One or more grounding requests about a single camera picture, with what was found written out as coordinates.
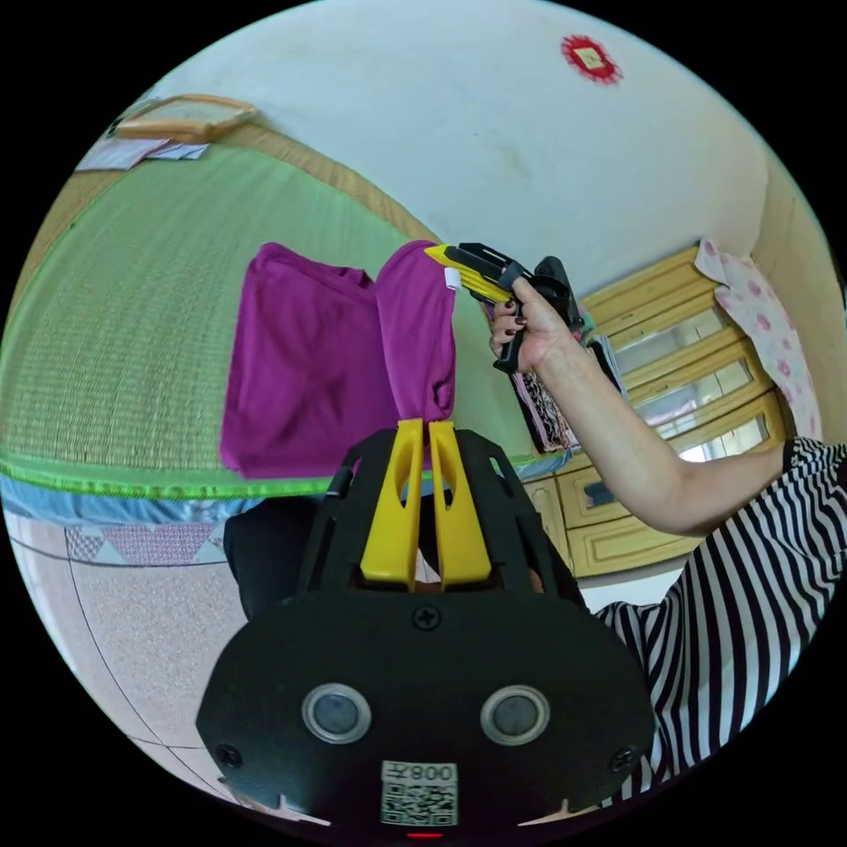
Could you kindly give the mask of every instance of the bed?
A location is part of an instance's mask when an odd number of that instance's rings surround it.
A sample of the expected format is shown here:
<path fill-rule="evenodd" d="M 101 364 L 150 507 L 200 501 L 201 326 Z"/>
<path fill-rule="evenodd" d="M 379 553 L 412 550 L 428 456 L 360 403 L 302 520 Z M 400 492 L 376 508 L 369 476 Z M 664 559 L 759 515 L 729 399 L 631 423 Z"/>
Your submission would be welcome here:
<path fill-rule="evenodd" d="M 484 233 L 478 237 L 484 240 Z M 68 526 L 217 522 L 328 479 L 246 480 L 218 454 L 244 270 L 277 241 L 372 277 L 407 241 L 438 241 L 358 174 L 248 124 L 198 161 L 74 174 L 41 228 L 0 352 L 0 496 Z M 539 455 L 488 326 L 457 298 L 453 421 L 497 441 L 524 480 Z"/>

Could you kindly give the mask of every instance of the striped shirt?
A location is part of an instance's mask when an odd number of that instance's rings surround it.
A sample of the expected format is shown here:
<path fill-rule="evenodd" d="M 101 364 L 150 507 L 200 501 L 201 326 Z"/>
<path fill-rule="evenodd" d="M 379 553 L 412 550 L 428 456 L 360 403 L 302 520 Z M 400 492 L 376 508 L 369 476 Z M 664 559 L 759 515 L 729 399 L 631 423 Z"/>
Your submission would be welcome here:
<path fill-rule="evenodd" d="M 711 533 L 661 603 L 596 616 L 634 652 L 653 748 L 617 794 L 684 773 L 743 730 L 814 636 L 847 561 L 847 445 L 795 438 L 783 475 Z"/>

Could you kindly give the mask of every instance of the purple cloth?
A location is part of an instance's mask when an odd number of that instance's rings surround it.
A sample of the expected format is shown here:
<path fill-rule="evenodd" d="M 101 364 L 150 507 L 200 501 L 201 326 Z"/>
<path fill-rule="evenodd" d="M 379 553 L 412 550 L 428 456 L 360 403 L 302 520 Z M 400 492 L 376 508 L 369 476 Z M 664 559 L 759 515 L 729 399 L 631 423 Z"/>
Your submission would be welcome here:
<path fill-rule="evenodd" d="M 412 242 L 374 284 L 264 244 L 244 279 L 221 460 L 245 478 L 331 476 L 357 442 L 453 412 L 455 292 Z"/>

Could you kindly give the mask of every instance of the red paper ornament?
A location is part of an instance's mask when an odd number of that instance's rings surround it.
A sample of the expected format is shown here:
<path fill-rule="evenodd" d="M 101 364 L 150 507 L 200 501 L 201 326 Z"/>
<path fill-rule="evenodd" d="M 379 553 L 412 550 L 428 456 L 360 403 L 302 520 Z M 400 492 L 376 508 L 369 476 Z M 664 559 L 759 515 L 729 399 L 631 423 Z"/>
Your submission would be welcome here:
<path fill-rule="evenodd" d="M 562 55 L 583 77 L 600 85 L 614 85 L 623 78 L 609 54 L 587 35 L 570 35 L 562 39 Z"/>

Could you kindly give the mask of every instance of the wooden cabinet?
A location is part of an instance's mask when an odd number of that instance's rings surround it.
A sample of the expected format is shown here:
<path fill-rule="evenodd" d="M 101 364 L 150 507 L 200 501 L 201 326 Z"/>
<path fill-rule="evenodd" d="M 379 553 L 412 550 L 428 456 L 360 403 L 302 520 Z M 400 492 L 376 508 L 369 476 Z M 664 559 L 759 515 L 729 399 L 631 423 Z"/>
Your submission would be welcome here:
<path fill-rule="evenodd" d="M 532 500 L 532 505 L 541 515 L 544 532 L 553 542 L 562 560 L 570 567 L 570 555 L 567 549 L 567 536 L 565 534 L 565 519 L 562 515 L 562 506 L 558 499 L 556 480 L 553 477 L 539 479 L 534 483 L 526 483 L 524 491 Z"/>
<path fill-rule="evenodd" d="M 680 456 L 708 461 L 767 450 L 791 435 L 778 389 L 716 303 L 715 283 L 694 268 L 696 254 L 692 248 L 665 259 L 583 305 L 596 332 L 610 339 L 633 407 Z M 685 555 L 700 542 L 657 532 L 630 514 L 580 451 L 555 482 L 578 577 Z"/>

